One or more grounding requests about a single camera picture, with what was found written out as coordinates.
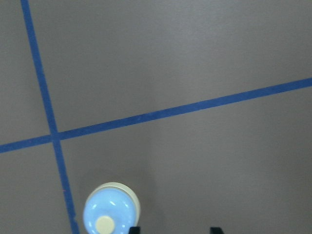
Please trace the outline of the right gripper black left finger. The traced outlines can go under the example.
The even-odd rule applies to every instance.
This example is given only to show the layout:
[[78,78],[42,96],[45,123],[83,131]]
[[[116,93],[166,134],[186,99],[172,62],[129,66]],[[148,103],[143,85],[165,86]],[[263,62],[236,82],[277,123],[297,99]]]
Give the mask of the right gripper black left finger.
[[129,229],[129,234],[140,234],[140,227],[139,226],[131,227]]

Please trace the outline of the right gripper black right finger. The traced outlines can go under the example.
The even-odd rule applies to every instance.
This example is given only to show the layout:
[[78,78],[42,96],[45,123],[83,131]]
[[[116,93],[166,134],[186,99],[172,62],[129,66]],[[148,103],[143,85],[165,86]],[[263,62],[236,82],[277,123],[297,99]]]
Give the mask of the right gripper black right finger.
[[224,234],[224,232],[220,227],[211,227],[210,234]]

